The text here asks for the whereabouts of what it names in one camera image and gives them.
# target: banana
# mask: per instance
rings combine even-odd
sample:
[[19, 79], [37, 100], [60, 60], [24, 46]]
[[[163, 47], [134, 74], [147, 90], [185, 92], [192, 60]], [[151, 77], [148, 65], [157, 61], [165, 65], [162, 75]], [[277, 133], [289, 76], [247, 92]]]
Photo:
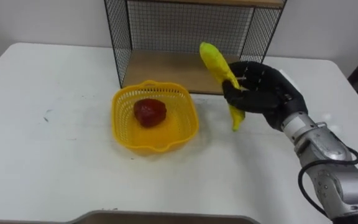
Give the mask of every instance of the banana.
[[[212, 44], [202, 42], [200, 45], [200, 55], [205, 66], [208, 68], [212, 76], [220, 83], [229, 80], [234, 88], [240, 90], [240, 85], [231, 72], [229, 65], [219, 50]], [[241, 122], [246, 118], [246, 112], [229, 105], [231, 117], [233, 119], [233, 131], [240, 128]]]

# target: wooden board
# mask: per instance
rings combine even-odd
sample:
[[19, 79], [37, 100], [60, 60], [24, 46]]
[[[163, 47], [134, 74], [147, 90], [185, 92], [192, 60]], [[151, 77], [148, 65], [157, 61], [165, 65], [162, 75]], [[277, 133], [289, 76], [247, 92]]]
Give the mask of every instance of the wooden board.
[[270, 6], [270, 7], [283, 7], [282, 0], [151, 0], [161, 2], [183, 2], [194, 4], [217, 4], [225, 6]]
[[[239, 60], [235, 55], [225, 58], [229, 63]], [[124, 86], [146, 80], [181, 84], [191, 93], [222, 94], [221, 86], [209, 73], [199, 54], [133, 50]]]

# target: metal mesh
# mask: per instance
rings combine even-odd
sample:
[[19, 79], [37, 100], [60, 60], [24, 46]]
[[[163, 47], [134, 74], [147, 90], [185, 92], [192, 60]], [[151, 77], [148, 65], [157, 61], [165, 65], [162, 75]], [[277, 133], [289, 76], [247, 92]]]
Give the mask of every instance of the metal mesh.
[[119, 83], [120, 86], [122, 86], [132, 51], [127, 2], [126, 0], [105, 0], [104, 3], [106, 6]]
[[200, 43], [240, 56], [252, 8], [128, 1], [134, 49], [198, 52]]
[[151, 0], [104, 3], [121, 86], [132, 49], [197, 53], [207, 41], [224, 54], [263, 62], [283, 11]]
[[240, 60], [263, 62], [282, 11], [282, 8], [255, 8]]

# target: yellow basket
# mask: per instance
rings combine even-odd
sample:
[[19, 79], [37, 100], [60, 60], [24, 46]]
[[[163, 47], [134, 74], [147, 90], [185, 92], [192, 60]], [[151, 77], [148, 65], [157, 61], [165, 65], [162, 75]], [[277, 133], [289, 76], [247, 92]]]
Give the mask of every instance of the yellow basket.
[[[167, 117], [157, 126], [144, 128], [136, 120], [134, 104], [152, 98], [165, 103]], [[138, 154], [167, 152], [189, 141], [198, 131], [198, 117], [190, 94], [181, 85], [145, 81], [119, 90], [111, 108], [116, 140]]]

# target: table surface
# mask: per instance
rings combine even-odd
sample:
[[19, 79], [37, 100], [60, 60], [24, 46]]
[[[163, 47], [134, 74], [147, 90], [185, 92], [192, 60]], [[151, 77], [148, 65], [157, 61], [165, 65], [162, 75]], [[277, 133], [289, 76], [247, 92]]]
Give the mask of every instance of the table surface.
[[[267, 57], [358, 150], [358, 96], [327, 60]], [[193, 95], [200, 131], [183, 149], [140, 157], [110, 127], [119, 90], [111, 49], [14, 44], [0, 58], [0, 220], [67, 222], [89, 211], [243, 215], [330, 223], [302, 197], [293, 146], [263, 116], [237, 133], [221, 96]], [[309, 178], [306, 189], [314, 199]]]

